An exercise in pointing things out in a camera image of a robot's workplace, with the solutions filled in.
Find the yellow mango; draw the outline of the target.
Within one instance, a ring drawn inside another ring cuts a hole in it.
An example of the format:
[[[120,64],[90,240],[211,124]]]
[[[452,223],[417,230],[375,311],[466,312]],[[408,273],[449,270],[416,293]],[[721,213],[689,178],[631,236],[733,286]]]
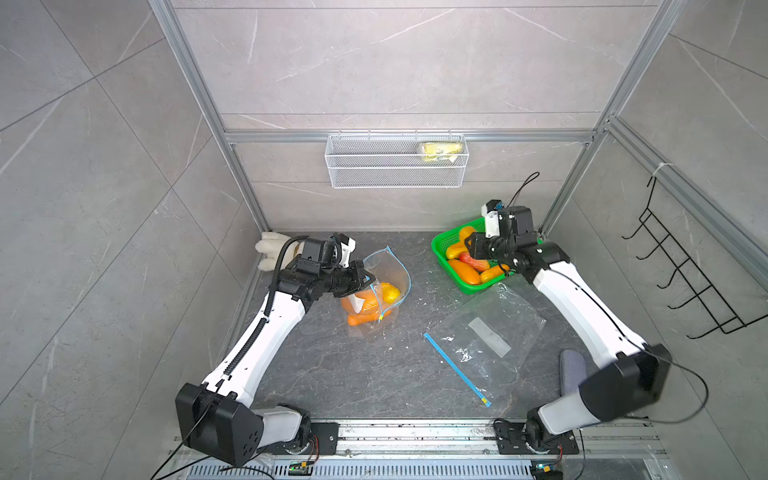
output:
[[[462,282],[468,285],[481,284],[480,273],[474,270],[469,265],[461,262],[458,259],[449,260],[448,264]]]

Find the clear zip-top bag blue zipper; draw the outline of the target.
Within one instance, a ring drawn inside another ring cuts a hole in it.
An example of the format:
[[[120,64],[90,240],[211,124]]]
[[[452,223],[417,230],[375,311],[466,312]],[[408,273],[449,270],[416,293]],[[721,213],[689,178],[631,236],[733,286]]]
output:
[[[364,260],[365,270],[375,276],[371,285],[341,299],[350,335],[372,335],[397,319],[412,288],[411,276],[390,246]]]

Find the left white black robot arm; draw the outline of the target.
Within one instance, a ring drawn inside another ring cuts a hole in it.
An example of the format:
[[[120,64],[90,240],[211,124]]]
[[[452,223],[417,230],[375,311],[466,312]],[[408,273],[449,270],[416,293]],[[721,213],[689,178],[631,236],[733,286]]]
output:
[[[200,384],[186,383],[177,393],[182,446],[242,467],[262,448],[309,442],[311,418],[304,410],[286,405],[254,410],[251,405],[281,345],[317,300],[327,293],[344,298],[374,283],[363,261],[352,259],[354,250],[354,240],[342,233],[285,241],[252,323]]]

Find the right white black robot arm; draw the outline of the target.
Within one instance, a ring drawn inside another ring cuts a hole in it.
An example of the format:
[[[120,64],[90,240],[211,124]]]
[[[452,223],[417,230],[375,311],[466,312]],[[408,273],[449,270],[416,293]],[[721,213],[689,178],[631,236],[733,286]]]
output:
[[[469,255],[523,276],[559,310],[598,367],[575,391],[529,411],[523,429],[527,448],[543,454],[574,429],[633,420],[637,411],[659,401],[676,365],[670,351],[646,342],[599,299],[565,251],[540,238],[529,208],[492,199],[481,216],[483,231],[463,241]]]

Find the small orange mango centre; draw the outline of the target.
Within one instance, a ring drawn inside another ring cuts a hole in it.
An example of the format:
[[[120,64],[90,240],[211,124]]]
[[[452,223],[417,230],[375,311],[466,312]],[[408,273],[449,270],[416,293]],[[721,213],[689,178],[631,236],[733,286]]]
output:
[[[473,234],[476,233],[476,229],[472,226],[465,226],[463,227],[458,234],[458,241],[460,244],[464,245],[468,239],[472,237]]]

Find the white plush teddy bear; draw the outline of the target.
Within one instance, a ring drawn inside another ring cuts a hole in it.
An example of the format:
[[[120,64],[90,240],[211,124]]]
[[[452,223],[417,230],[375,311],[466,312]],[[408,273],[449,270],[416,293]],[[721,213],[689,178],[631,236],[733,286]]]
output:
[[[262,233],[261,239],[255,244],[256,251],[262,255],[258,264],[259,271],[271,272],[275,269],[279,253],[289,239],[289,236],[278,232]],[[285,268],[295,257],[302,253],[304,243],[305,241],[301,240],[288,247],[279,270]]]

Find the green plastic basket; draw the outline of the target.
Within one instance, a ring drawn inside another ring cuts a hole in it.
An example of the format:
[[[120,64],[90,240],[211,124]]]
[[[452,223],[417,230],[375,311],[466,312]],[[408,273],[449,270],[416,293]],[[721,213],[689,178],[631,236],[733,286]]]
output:
[[[470,256],[460,243],[471,233],[484,232],[484,220],[478,218],[438,234],[431,242],[433,254],[447,275],[459,290],[467,295],[479,293],[490,286],[513,276],[506,265],[497,262],[477,260]]]

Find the purple round pad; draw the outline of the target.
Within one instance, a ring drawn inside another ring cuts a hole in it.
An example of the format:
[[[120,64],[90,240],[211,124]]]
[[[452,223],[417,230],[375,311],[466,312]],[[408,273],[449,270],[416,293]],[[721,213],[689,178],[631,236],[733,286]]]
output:
[[[586,359],[580,352],[566,349],[560,353],[559,366],[561,395],[577,393],[579,385],[587,378]]]

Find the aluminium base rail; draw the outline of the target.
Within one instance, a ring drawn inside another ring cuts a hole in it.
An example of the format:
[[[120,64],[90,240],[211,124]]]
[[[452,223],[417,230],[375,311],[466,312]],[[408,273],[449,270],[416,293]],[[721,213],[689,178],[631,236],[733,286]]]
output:
[[[272,447],[236,468],[183,451],[159,479],[676,479],[648,423],[616,422],[565,434],[546,454],[519,420],[347,419],[314,424],[296,452]]]

